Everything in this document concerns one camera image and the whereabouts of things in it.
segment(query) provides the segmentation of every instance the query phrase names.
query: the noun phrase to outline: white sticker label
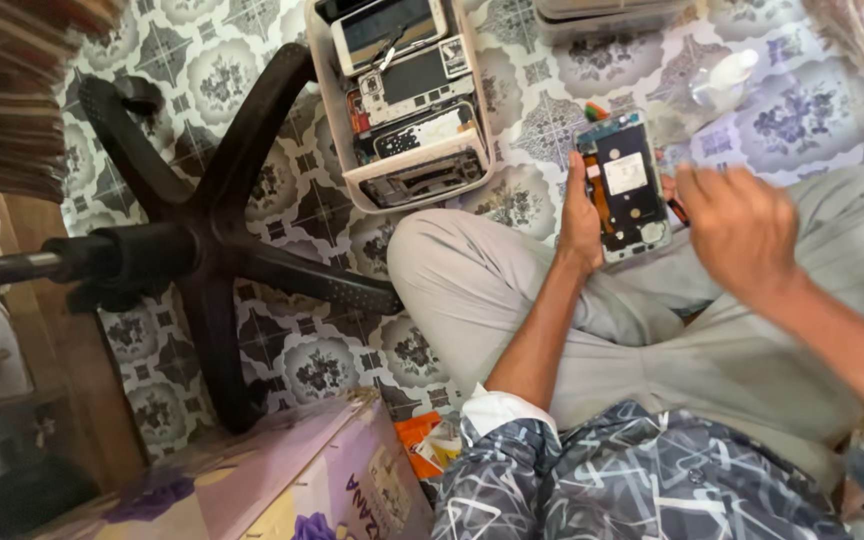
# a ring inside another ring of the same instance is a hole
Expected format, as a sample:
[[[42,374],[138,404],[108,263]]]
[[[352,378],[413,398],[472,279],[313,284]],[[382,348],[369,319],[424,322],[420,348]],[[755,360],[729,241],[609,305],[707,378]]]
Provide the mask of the white sticker label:
[[[615,161],[609,161],[603,165],[603,169],[606,173],[608,191],[613,196],[649,184],[649,177],[645,175],[642,152],[630,153]]]

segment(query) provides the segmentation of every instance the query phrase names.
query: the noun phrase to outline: metal pole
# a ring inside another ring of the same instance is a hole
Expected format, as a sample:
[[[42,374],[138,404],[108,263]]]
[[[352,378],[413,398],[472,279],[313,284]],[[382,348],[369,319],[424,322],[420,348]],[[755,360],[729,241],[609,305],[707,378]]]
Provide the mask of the metal pole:
[[[0,286],[51,277],[62,262],[62,258],[51,251],[0,256]]]

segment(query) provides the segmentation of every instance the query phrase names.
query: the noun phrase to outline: white shirt cuff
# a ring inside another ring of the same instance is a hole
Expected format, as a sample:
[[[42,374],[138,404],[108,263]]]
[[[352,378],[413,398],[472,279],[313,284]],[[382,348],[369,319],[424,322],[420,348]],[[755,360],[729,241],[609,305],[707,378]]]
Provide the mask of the white shirt cuff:
[[[472,423],[480,437],[514,420],[531,418],[546,423],[559,440],[558,427],[549,413],[515,394],[490,392],[478,383],[472,397],[462,405],[462,415]]]

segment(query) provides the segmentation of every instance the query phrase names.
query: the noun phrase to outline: phone screen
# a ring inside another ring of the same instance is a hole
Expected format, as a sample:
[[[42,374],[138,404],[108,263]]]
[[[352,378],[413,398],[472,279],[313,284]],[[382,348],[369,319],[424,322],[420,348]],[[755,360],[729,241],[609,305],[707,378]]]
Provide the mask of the phone screen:
[[[429,0],[377,2],[342,19],[345,47],[351,57],[352,67],[364,67],[400,27],[405,30],[394,43],[396,49],[434,38],[437,30]]]

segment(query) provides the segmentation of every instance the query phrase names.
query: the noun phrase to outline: orange package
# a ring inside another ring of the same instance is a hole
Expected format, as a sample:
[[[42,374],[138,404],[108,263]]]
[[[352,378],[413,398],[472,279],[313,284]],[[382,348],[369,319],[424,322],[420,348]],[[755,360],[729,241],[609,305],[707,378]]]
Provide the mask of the orange package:
[[[438,412],[432,411],[395,423],[398,440],[405,447],[405,452],[409,455],[409,462],[412,463],[412,470],[420,480],[435,477],[442,473],[443,467],[440,464],[431,463],[416,452],[429,432],[440,422],[442,422],[442,417],[439,416]]]

